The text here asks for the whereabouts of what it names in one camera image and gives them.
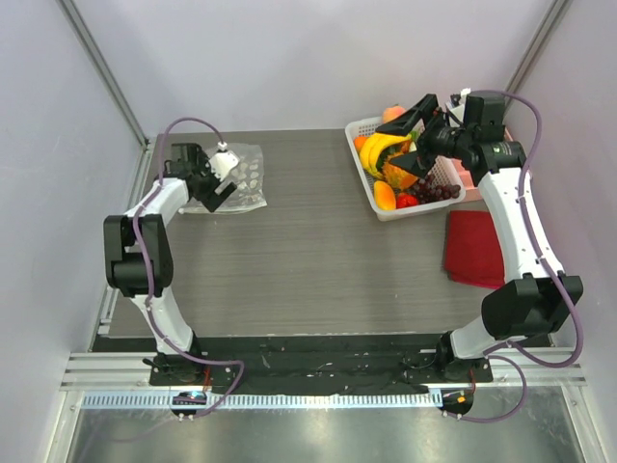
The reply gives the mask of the clear spotted zip bag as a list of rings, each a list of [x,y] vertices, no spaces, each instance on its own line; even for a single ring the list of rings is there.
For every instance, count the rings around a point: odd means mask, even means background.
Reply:
[[[203,148],[198,143],[175,144],[174,158],[180,162],[182,172],[187,176],[189,166],[203,166],[208,163],[209,156],[215,152],[217,144],[209,149]],[[200,202],[189,199],[180,209],[182,213],[234,214],[267,206],[263,193],[264,158],[260,146],[231,143],[228,147],[239,158],[239,164],[223,180],[217,191],[223,190],[230,182],[237,185],[236,191],[215,212],[208,212]]]

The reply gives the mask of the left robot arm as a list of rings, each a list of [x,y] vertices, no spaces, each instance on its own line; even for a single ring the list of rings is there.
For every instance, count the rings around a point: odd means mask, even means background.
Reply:
[[[174,261],[167,227],[187,203],[195,200],[216,211],[236,190],[228,176],[239,159],[225,142],[208,154],[201,145],[172,145],[173,158],[152,187],[132,208],[103,222],[106,280],[144,315],[156,342],[147,364],[193,385],[210,366],[201,355],[194,331],[180,313],[173,295]]]

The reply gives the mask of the orange toy pineapple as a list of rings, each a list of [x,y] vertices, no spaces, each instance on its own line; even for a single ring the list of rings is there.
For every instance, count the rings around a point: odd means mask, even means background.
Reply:
[[[408,173],[407,171],[391,164],[393,158],[402,155],[400,151],[387,150],[382,164],[382,175],[385,182],[390,187],[397,190],[406,190],[412,187],[418,180],[418,177]]]

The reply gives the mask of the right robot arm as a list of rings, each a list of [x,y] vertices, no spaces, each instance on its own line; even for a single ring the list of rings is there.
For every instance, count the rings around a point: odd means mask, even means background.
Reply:
[[[379,125],[363,146],[369,157],[413,141],[415,150],[392,159],[393,166],[425,177],[438,157],[459,160],[470,173],[492,217],[504,265],[504,283],[486,296],[481,315],[442,335],[435,367],[455,381],[490,354],[514,347],[545,368],[565,368],[580,356],[584,335],[576,304],[583,293],[580,277],[569,275],[555,255],[532,197],[530,163],[534,150],[505,138],[504,91],[472,91],[464,98],[464,116],[450,122],[434,94],[425,95],[396,119]],[[550,362],[520,344],[574,323],[576,343],[570,357]]]

